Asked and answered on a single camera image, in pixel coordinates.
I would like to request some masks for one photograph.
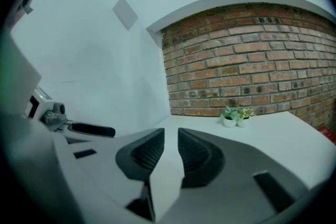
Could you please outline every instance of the white table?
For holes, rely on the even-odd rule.
[[[327,180],[336,165],[336,146],[289,112],[252,117],[247,128],[226,128],[219,118],[176,115],[155,126],[160,127],[165,128],[165,149],[151,175],[157,221],[178,198],[184,177],[177,150],[179,127],[254,146],[294,173],[309,189]]]

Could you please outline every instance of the white pot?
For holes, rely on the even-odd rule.
[[[224,118],[223,123],[226,127],[232,128],[232,127],[236,126],[237,121],[236,120],[228,120],[228,119]]]
[[[243,119],[243,120],[238,120],[237,123],[238,123],[238,126],[240,127],[247,127],[250,125],[250,118],[248,119]]]

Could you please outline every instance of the black slot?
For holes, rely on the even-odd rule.
[[[97,136],[114,137],[116,135],[116,131],[112,127],[96,126],[85,123],[73,123],[68,126],[68,130],[77,133]]]
[[[293,198],[268,172],[254,175],[253,178],[277,212],[282,212],[294,203]]]
[[[80,159],[86,156],[90,156],[92,154],[97,153],[96,151],[94,151],[93,149],[89,149],[89,150],[85,150],[85,151],[79,151],[79,152],[75,152],[74,156],[76,157],[76,159]]]
[[[35,112],[36,112],[36,110],[37,110],[37,107],[38,107],[38,105],[39,105],[40,103],[35,99],[34,96],[32,96],[32,97],[30,98],[30,102],[31,102],[31,104],[32,104],[33,106],[32,106],[32,109],[30,110],[30,113],[29,113],[29,115],[28,115],[28,118],[33,118],[34,115],[35,115]]]

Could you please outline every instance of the white panel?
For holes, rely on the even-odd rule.
[[[0,40],[0,111],[24,115],[41,76],[16,46],[8,29]]]
[[[113,7],[113,11],[127,30],[130,30],[132,25],[138,19],[137,14],[126,0],[118,0]]]

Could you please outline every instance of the red brick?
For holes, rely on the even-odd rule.
[[[252,83],[265,83],[269,82],[268,74],[256,74],[252,75]]]
[[[303,51],[294,51],[295,59],[305,59],[305,53]]]
[[[258,34],[247,34],[247,35],[242,35],[241,38],[243,39],[244,42],[255,42],[255,41],[260,41],[260,37]]]
[[[262,8],[256,11],[257,16],[271,16],[271,9]]]
[[[318,67],[328,67],[329,66],[328,61],[322,61],[322,60],[317,61],[317,65]]]
[[[176,67],[176,60],[171,60],[171,61],[167,61],[164,63],[165,69],[172,68],[172,67]]]
[[[287,41],[285,42],[286,49],[288,50],[306,50],[306,45],[301,42]]]
[[[264,25],[264,29],[266,32],[278,32],[278,28],[276,25]]]
[[[202,80],[202,81],[192,81],[190,82],[190,88],[192,90],[195,90],[195,89],[204,89],[206,88],[207,85],[206,85],[206,80]]]
[[[289,61],[290,69],[309,68],[309,61]]]
[[[248,73],[259,73],[259,72],[267,72],[275,70],[275,65],[273,62],[265,62],[265,63],[253,63],[250,65],[240,65],[239,73],[240,74],[248,74]]]
[[[260,34],[260,38],[263,41],[269,41],[269,40],[287,40],[286,34]]]
[[[192,72],[192,71],[198,71],[198,70],[202,70],[205,69],[205,62],[196,62],[196,63],[191,63],[190,65],[188,65],[188,71]]]
[[[289,91],[292,89],[291,82],[279,82],[279,91]]]
[[[198,79],[206,79],[206,78],[214,78],[216,76],[215,70],[205,70],[199,71],[195,73],[186,73],[180,76],[181,81],[189,81],[189,80],[198,80]]]
[[[215,23],[219,23],[220,21],[223,20],[223,17],[221,14],[214,14],[212,16],[207,16],[205,21],[208,23],[208,24],[215,24]]]
[[[307,72],[305,70],[298,71],[298,79],[306,79],[307,78]]]
[[[185,41],[185,40],[187,40],[187,39],[196,37],[197,35],[198,35],[197,30],[194,29],[194,30],[191,30],[191,31],[189,31],[189,32],[186,32],[186,33],[180,35],[179,37],[180,37],[180,40],[181,40],[181,41]]]
[[[225,37],[220,39],[224,45],[242,43],[240,36]]]
[[[242,95],[274,93],[278,91],[278,85],[276,83],[269,83],[264,85],[244,86],[241,90]]]
[[[276,62],[277,70],[289,70],[288,62]]]
[[[201,43],[201,42],[204,42],[204,41],[207,41],[207,40],[209,40],[208,35],[201,35],[201,36],[189,39],[185,42],[182,42],[182,47],[185,48],[185,47],[188,47],[188,46],[191,46],[191,45],[194,45],[194,44],[197,44],[197,43]]]
[[[321,73],[320,69],[309,69],[309,70],[307,70],[307,76],[308,76],[308,78],[319,77],[321,75],[322,75],[322,73]]]
[[[301,89],[301,88],[307,88],[312,86],[311,79],[303,79],[298,81],[292,81],[292,87],[293,89]]]
[[[201,26],[204,25],[204,21],[203,20],[196,20],[186,26],[183,26],[183,27],[179,27],[176,31],[175,31],[175,34],[176,35],[181,35],[181,34],[184,34],[186,32],[189,32],[193,29],[196,29],[196,28],[199,28]]]
[[[255,43],[243,43],[243,44],[235,45],[235,51],[238,53],[239,52],[263,51],[263,50],[271,50],[268,43],[255,42]]]
[[[309,61],[310,68],[316,68],[317,67],[317,61]]]
[[[253,108],[253,110],[254,110],[254,113],[256,115],[275,113],[275,112],[277,112],[277,105],[276,104],[269,104],[269,105],[257,106],[255,108]]]
[[[169,103],[171,108],[186,108],[190,106],[189,100],[170,100]]]
[[[269,104],[269,96],[265,95],[265,96],[254,96],[253,97],[253,104]]]
[[[229,29],[230,35],[239,35],[255,32],[263,32],[264,29],[261,25],[252,25],[252,26],[239,26]]]
[[[236,25],[251,25],[253,24],[251,18],[236,19]]]
[[[221,56],[206,61],[207,66],[211,67],[220,67],[228,66],[238,63],[247,62],[246,55],[230,55],[230,56]]]
[[[285,102],[285,101],[289,101],[289,100],[293,100],[297,98],[298,96],[296,92],[278,93],[278,94],[272,94],[271,102],[279,103],[279,102]]]
[[[306,105],[310,105],[310,98],[306,98],[306,99],[301,99],[301,100],[297,100],[297,101],[292,101],[290,106],[292,109],[297,109],[300,108],[302,106],[306,106]]]
[[[180,78],[178,76],[171,76],[167,78],[167,84],[175,84],[180,81]]]
[[[300,30],[298,27],[295,26],[288,26],[288,25],[278,25],[280,32],[288,32],[288,33],[299,33]]]
[[[185,66],[181,66],[181,67],[175,67],[175,68],[171,68],[171,69],[167,69],[166,70],[166,75],[168,76],[172,76],[172,75],[176,75],[176,74],[180,74],[180,73],[184,73],[185,71]]]
[[[268,60],[288,60],[294,59],[294,54],[292,51],[270,51],[267,52]]]
[[[175,99],[178,99],[179,98],[179,95],[177,92],[171,92],[169,93],[169,100],[175,100]]]
[[[193,55],[189,55],[189,56],[180,58],[177,62],[178,62],[178,65],[181,66],[181,65],[184,65],[186,63],[201,61],[201,60],[204,60],[204,59],[211,58],[213,56],[214,55],[213,55],[212,51],[203,51],[203,52],[200,52],[198,54],[193,54]]]
[[[298,34],[287,34],[290,41],[300,41]]]
[[[315,42],[315,39],[312,36],[299,35],[299,38],[300,38],[301,41],[304,41],[304,42],[310,42],[310,43]]]
[[[178,91],[185,91],[190,89],[190,86],[187,82],[176,84],[176,87]]]
[[[202,50],[202,46],[200,44],[190,46],[184,49],[185,54],[194,54],[195,52],[199,52]]]
[[[249,62],[265,62],[266,61],[265,53],[257,52],[255,54],[248,54],[248,61]]]
[[[296,111],[296,116],[302,116],[311,112],[311,106],[305,106]]]
[[[245,11],[245,12],[235,12],[224,15],[225,20],[236,19],[236,18],[244,18],[244,17],[253,17],[256,16],[253,11]]]
[[[193,96],[191,92],[189,92],[189,96],[191,98],[209,98],[209,97],[218,97],[219,89],[206,89],[206,90],[198,90],[196,96]]]
[[[273,10],[271,14],[275,17],[293,18],[292,13],[283,10]]]
[[[238,74],[237,67],[222,67],[218,69],[218,76],[234,76]]]
[[[206,108],[209,106],[209,100],[192,100],[191,101],[191,106],[193,108]]]
[[[222,45],[223,44],[219,40],[209,40],[203,43],[203,49],[212,49]]]
[[[210,106],[215,108],[229,106],[229,99],[228,98],[211,99]]]
[[[222,48],[218,48],[218,49],[215,50],[215,55],[216,56],[231,55],[233,53],[234,52],[233,52],[232,46],[222,47]]]
[[[327,51],[327,46],[321,44],[314,44],[314,49],[318,51]]]
[[[238,5],[227,7],[225,10],[228,10],[230,12],[245,12],[250,9],[252,9],[252,6],[249,4],[238,4]]]
[[[252,104],[251,97],[236,97],[229,99],[229,106],[246,106]]]
[[[177,85],[173,84],[173,85],[168,85],[168,92],[176,92],[177,91]]]
[[[222,97],[231,97],[240,95],[240,87],[223,87],[220,89]]]
[[[163,54],[168,54],[169,52],[172,52],[173,50],[175,50],[174,46],[168,46],[162,49]]]
[[[284,81],[297,79],[295,71],[274,72],[270,74],[271,81]]]
[[[209,86],[213,87],[224,87],[224,86],[238,86],[250,84],[249,76],[233,77],[233,78],[218,78],[211,79],[209,81]]]
[[[319,97],[317,95],[312,96],[310,98],[310,101],[311,101],[312,104],[315,104],[315,103],[319,102]]]
[[[183,109],[170,109],[172,115],[183,115]]]
[[[290,102],[278,104],[278,112],[290,110]]]
[[[219,116],[218,109],[184,109],[184,115],[187,116]]]
[[[227,37],[229,35],[229,31],[227,29],[221,29],[209,34],[210,39],[220,38],[220,37]]]
[[[302,89],[298,91],[298,98],[304,98],[307,96],[308,96],[307,89]]]
[[[233,20],[226,20],[218,24],[202,26],[198,29],[198,32],[200,34],[204,34],[204,33],[212,32],[215,30],[223,29],[223,28],[233,27],[234,25],[235,25],[235,22]]]
[[[286,24],[286,25],[293,25],[293,20],[291,19],[281,19],[282,23],[283,24]]]

